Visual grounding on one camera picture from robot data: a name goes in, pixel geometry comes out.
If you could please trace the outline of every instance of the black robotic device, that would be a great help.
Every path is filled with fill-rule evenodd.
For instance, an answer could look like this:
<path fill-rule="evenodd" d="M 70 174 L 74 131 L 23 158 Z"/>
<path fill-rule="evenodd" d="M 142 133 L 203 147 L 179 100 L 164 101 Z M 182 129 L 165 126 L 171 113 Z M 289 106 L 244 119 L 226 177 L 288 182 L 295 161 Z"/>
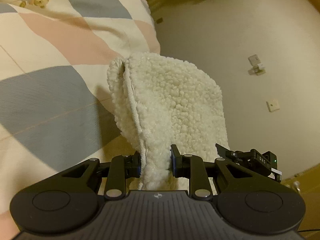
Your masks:
<path fill-rule="evenodd" d="M 303 239 L 296 230 L 305 204 L 279 183 L 276 156 L 216 147 L 221 157 L 209 163 L 180 155 L 172 145 L 172 174 L 189 179 L 189 193 L 127 194 L 126 179 L 140 177 L 138 152 L 111 163 L 92 158 L 31 185 L 10 204 L 21 230 L 15 240 Z M 100 196 L 103 177 L 107 182 Z"/>

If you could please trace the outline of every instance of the metal knob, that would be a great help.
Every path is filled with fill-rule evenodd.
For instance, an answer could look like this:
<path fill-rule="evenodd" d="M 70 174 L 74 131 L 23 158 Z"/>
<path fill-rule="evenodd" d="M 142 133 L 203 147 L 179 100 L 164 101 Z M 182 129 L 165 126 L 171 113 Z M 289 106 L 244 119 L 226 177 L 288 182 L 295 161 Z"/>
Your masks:
<path fill-rule="evenodd" d="M 292 183 L 292 188 L 295 189 L 299 194 L 301 193 L 301 190 L 300 190 L 300 182 L 299 181 L 295 181 Z"/>

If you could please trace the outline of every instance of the wall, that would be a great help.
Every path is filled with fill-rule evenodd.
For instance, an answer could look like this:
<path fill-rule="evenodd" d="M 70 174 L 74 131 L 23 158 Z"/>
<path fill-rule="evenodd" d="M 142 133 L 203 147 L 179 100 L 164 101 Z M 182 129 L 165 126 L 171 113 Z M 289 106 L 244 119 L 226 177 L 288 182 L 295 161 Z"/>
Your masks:
<path fill-rule="evenodd" d="M 274 152 L 284 178 L 320 163 L 320 14 L 307 0 L 170 0 L 153 16 L 162 55 L 221 86 L 232 150 Z M 248 74 L 253 54 L 266 74 Z"/>

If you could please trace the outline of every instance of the bed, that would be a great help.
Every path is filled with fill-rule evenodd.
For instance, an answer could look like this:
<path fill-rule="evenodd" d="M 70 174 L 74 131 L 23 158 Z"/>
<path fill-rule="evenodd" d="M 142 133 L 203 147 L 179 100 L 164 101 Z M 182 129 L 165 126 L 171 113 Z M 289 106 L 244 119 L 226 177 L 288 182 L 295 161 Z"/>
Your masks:
<path fill-rule="evenodd" d="M 0 214 L 84 159 L 133 153 L 106 80 L 137 51 L 160 52 L 146 0 L 0 0 Z"/>

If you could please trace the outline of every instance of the fleece fabric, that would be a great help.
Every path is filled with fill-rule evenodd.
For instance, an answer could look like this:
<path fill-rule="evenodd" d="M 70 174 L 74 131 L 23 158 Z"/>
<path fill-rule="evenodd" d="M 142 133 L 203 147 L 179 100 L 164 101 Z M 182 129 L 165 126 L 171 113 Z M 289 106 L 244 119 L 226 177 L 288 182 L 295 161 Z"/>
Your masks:
<path fill-rule="evenodd" d="M 220 87 L 187 61 L 156 53 L 114 60 L 108 84 L 122 135 L 141 153 L 141 176 L 130 188 L 188 189 L 188 179 L 172 177 L 171 144 L 181 154 L 204 161 L 228 148 Z"/>

